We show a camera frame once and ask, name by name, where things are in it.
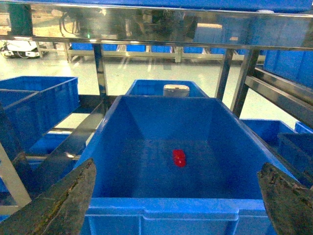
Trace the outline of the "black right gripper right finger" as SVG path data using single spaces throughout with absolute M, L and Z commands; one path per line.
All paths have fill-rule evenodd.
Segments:
M 313 189 L 270 163 L 257 172 L 269 220 L 278 235 L 313 233 Z

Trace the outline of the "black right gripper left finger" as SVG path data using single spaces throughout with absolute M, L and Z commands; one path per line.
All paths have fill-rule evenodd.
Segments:
M 78 235 L 96 178 L 92 158 L 0 223 L 2 235 Z

